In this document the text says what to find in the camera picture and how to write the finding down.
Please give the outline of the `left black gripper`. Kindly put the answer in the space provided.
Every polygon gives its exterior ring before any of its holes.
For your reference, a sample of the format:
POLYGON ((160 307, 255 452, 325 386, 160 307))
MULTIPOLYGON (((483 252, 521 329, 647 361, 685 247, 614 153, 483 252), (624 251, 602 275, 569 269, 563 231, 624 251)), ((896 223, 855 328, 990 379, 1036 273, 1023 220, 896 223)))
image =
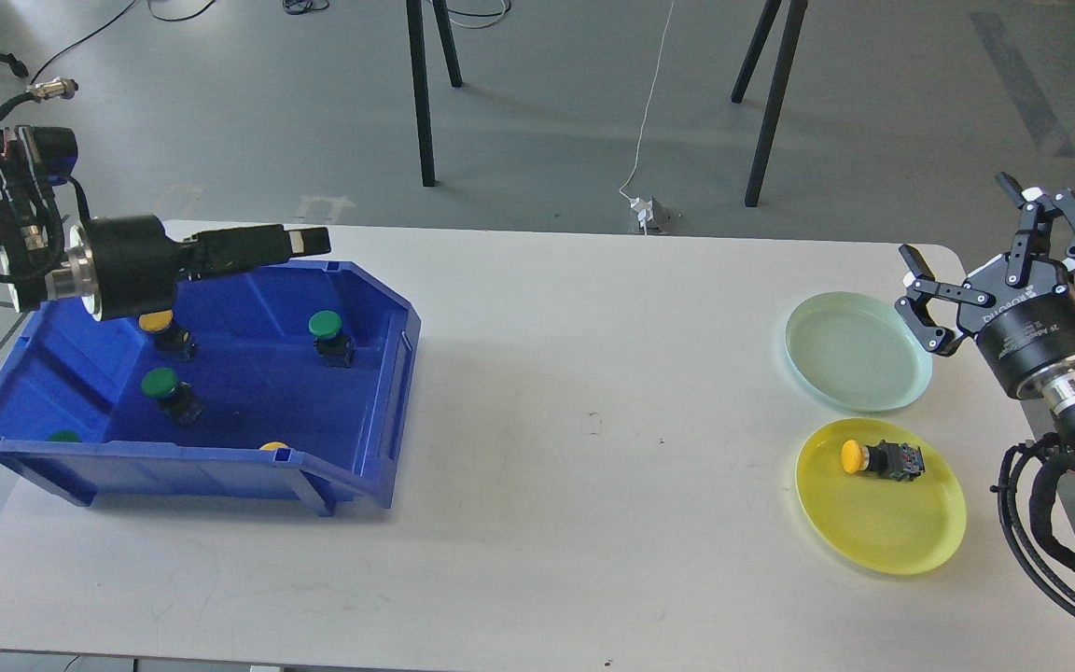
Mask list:
POLYGON ((90 218, 69 231, 63 260, 44 277, 44 299, 78 299, 94 320, 137 317, 174 308, 188 276, 215 278, 266 264, 328 254, 326 227, 228 227, 175 241, 154 216, 90 218))

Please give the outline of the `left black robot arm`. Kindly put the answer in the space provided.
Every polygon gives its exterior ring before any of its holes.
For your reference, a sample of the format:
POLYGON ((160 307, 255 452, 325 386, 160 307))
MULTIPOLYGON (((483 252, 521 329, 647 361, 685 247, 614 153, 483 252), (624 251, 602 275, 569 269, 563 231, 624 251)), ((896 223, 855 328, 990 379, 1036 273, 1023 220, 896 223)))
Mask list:
POLYGON ((174 306, 182 282, 331 251, 324 227, 230 227, 175 241, 154 216, 91 217, 73 175, 72 129, 3 126, 22 104, 69 99, 77 89, 73 78, 54 78, 0 104, 0 284, 17 312, 76 298, 98 321, 158 314, 174 306))

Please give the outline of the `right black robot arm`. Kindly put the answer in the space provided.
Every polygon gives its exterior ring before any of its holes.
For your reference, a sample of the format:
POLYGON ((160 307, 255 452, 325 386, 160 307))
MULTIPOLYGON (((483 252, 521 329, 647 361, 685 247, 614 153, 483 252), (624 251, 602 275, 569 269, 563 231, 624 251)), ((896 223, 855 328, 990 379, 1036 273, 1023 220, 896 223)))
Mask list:
POLYGON ((1012 556, 1075 618, 1075 192, 997 182, 1019 210, 1010 247, 958 284, 940 281, 921 252, 900 247, 907 292, 895 311, 914 339, 950 357, 972 341, 1004 394, 1048 405, 1054 431, 1004 452, 991 492, 1012 556))

